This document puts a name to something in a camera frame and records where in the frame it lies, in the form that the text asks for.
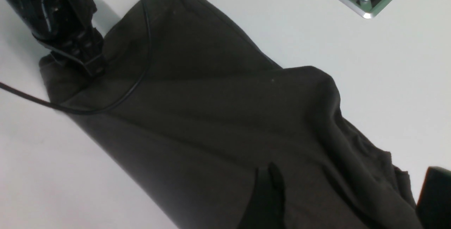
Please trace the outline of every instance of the black wire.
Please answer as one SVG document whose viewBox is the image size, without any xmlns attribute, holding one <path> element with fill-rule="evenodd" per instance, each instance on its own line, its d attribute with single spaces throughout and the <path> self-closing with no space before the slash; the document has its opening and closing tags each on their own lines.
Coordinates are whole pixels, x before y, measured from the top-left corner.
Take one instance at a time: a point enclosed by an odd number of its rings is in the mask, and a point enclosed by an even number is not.
<svg viewBox="0 0 451 229">
<path fill-rule="evenodd" d="M 147 5 L 145 3 L 145 0 L 141 0 L 142 3 L 142 9 L 144 11 L 144 17 L 146 19 L 146 28 L 147 28 L 147 34 L 148 34 L 148 39 L 149 39 L 149 50 L 148 50 L 148 60 L 146 63 L 146 66 L 144 68 L 144 70 L 142 71 L 140 77 L 138 78 L 138 80 L 134 83 L 134 85 L 124 94 L 122 95 L 122 97 L 120 97 L 116 102 L 112 103 L 111 105 L 101 109 L 101 110 L 89 110 L 89 111 L 84 111 L 84 110 L 76 110 L 76 109 L 72 109 L 69 107 L 64 107 L 55 103 L 51 103 L 51 102 L 47 102 L 45 100 L 42 99 L 38 99 L 36 97 L 33 97 L 29 94 L 26 94 L 24 92 L 21 92 L 17 89 L 14 89 L 10 86 L 5 85 L 4 83 L 0 82 L 0 89 L 3 89 L 5 91 L 8 91 L 14 95 L 17 95 L 19 97 L 22 97 L 24 99 L 27 99 L 31 102 L 34 102 L 36 104 L 40 104 L 44 107 L 49 107 L 51 109 L 54 110 L 58 110 L 61 112 L 65 112 L 65 113 L 69 113 L 71 115 L 96 115 L 96 114 L 100 114 L 100 113 L 104 113 L 104 112 L 108 112 L 110 110 L 115 109 L 117 106 L 119 106 L 120 104 L 122 104 L 124 101 L 126 101 L 126 99 L 128 99 L 131 94 L 135 91 L 135 89 L 137 88 L 137 86 L 140 85 L 140 83 L 144 80 L 145 76 L 147 75 L 150 66 L 151 66 L 151 48 L 152 48 L 152 43 L 151 43 L 151 30 L 150 30 L 150 17 L 149 17 L 149 11 L 147 8 Z"/>
</svg>

